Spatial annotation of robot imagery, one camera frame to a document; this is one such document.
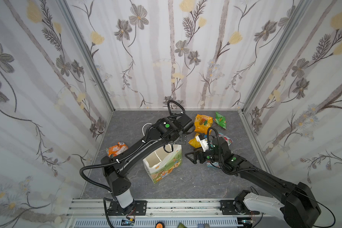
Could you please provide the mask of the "large yellow snack bag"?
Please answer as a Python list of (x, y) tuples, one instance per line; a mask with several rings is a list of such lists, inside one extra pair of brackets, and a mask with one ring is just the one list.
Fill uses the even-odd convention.
[(194, 148), (200, 148), (201, 144), (200, 142), (197, 140), (199, 138), (199, 135), (196, 134), (194, 138), (192, 138), (191, 140), (189, 140), (189, 145), (191, 145)]

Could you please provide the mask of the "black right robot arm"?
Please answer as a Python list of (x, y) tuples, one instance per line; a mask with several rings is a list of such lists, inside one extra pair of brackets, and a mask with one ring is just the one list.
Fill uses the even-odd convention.
[(259, 196), (243, 190), (227, 208), (237, 214), (258, 211), (284, 220), (292, 228), (312, 228), (321, 215), (321, 209), (311, 189), (304, 183), (280, 179), (256, 167), (246, 158), (233, 153), (228, 142), (220, 136), (197, 134), (200, 146), (191, 152), (194, 164), (218, 163), (227, 175), (245, 179), (271, 196)]

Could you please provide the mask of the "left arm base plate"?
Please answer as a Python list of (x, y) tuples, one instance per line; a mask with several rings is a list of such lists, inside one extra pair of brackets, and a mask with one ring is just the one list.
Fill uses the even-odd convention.
[(117, 201), (109, 201), (106, 212), (109, 216), (145, 216), (147, 210), (146, 200), (134, 200), (125, 209)]

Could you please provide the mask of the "red green snack bag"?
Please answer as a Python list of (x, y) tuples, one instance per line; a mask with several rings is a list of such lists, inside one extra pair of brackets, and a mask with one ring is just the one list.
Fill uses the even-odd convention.
[(207, 167), (213, 167), (213, 168), (221, 169), (217, 162), (207, 162), (206, 165), (207, 165)]
[(221, 132), (218, 132), (218, 138), (220, 142), (225, 141), (228, 144), (228, 146), (230, 146), (233, 143), (233, 141), (228, 136), (226, 136), (225, 134)]

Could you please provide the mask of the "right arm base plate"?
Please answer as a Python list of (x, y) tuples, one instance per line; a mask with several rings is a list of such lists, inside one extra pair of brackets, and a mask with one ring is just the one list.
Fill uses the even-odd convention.
[(246, 213), (244, 204), (235, 200), (221, 200), (220, 210), (222, 215), (244, 215)]

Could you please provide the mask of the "yellow mango gummy bag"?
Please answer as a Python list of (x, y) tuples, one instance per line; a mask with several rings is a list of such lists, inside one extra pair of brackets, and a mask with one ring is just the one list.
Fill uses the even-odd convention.
[(207, 131), (212, 127), (213, 118), (206, 115), (197, 115), (194, 120), (195, 132), (207, 134)]

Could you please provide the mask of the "white paper bag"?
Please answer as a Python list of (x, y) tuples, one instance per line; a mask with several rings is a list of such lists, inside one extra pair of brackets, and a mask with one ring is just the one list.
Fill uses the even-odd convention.
[(154, 184), (164, 179), (172, 171), (182, 164), (182, 146), (180, 144), (168, 144), (153, 151), (143, 159), (143, 165)]

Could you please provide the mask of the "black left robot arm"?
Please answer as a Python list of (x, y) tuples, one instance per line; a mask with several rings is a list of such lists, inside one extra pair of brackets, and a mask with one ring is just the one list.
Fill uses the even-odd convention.
[[(101, 164), (85, 166), (79, 170), (80, 176), (85, 181), (109, 191), (113, 199), (125, 211), (129, 211), (135, 204), (130, 192), (131, 182), (127, 178), (131, 169), (153, 151), (159, 148), (165, 149), (166, 145), (173, 145), (181, 135), (190, 134), (189, 130), (194, 126), (192, 119), (180, 103), (169, 100), (167, 107), (169, 116), (151, 124), (146, 129), (143, 138), (125, 152), (113, 158), (106, 156)], [(99, 168), (103, 170), (108, 185), (98, 183), (85, 175), (86, 170)]]

